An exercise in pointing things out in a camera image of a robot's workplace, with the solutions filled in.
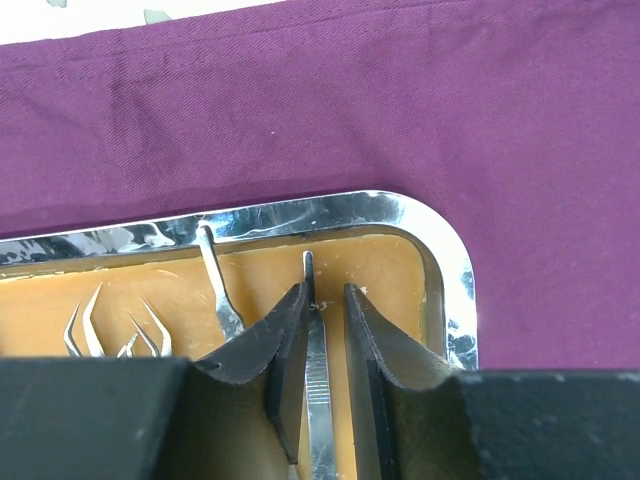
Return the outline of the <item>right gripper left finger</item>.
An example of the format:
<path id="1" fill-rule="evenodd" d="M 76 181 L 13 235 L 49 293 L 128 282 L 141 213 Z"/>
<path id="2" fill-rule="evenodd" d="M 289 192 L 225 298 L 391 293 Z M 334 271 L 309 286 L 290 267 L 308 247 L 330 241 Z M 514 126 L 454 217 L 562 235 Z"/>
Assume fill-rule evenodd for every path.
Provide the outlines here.
<path id="1" fill-rule="evenodd" d="M 299 460 L 309 290 L 293 285 L 268 314 L 196 361 L 213 379 L 214 479 L 289 479 Z"/>

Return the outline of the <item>steel tray yellow liner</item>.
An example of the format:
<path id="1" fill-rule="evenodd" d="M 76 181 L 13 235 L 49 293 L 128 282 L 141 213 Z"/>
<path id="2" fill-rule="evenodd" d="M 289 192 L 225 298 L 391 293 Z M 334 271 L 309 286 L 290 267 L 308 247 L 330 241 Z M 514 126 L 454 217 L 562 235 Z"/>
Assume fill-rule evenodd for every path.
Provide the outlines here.
<path id="1" fill-rule="evenodd" d="M 102 284 L 92 322 L 107 354 L 135 333 L 161 334 L 141 299 L 168 328 L 173 351 L 199 358 L 222 345 L 196 237 L 213 231 L 226 289 L 246 325 L 265 315 L 314 257 L 316 301 L 326 328 L 337 475 L 357 475 L 342 293 L 357 285 L 408 335 L 460 368 L 478 364 L 474 276 L 451 225 L 425 204 L 357 191 L 5 239 L 1 243 L 1 351 L 64 355 L 63 330 L 88 353 L 81 315 Z"/>

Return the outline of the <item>purple cloth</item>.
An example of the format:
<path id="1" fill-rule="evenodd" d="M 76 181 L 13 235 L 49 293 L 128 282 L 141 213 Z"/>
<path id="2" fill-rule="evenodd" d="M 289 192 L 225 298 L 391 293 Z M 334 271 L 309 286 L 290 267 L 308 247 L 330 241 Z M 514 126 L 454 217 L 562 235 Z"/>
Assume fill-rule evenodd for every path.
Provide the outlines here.
<path id="1" fill-rule="evenodd" d="M 481 364 L 639 364 L 639 5 L 285 1 L 1 49 L 1 230 L 375 188 L 473 265 Z"/>

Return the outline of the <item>steel scalpel handle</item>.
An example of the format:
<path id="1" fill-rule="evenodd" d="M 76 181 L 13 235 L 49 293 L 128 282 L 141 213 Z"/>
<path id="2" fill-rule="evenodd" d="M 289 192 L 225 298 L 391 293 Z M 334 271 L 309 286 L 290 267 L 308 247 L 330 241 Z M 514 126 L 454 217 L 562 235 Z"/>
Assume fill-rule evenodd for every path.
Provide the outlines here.
<path id="1" fill-rule="evenodd" d="M 309 290 L 310 317 L 306 360 L 306 403 L 312 479 L 336 479 L 331 394 L 325 325 L 316 301 L 314 257 L 302 255 L 304 281 Z"/>
<path id="2" fill-rule="evenodd" d="M 196 229 L 198 245 L 204 260 L 209 282 L 215 294 L 215 312 L 224 339 L 229 342 L 245 330 L 242 316 L 233 306 L 228 295 L 225 281 L 215 252 L 213 231 L 203 220 Z"/>

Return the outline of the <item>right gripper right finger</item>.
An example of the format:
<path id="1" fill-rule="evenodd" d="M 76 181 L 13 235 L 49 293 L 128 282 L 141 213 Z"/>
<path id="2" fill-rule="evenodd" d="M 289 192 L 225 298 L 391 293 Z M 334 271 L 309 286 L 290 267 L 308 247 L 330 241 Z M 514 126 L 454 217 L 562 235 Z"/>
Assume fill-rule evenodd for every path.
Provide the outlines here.
<path id="1" fill-rule="evenodd" d="M 354 284 L 344 331 L 357 475 L 477 479 L 459 368 L 385 318 Z"/>

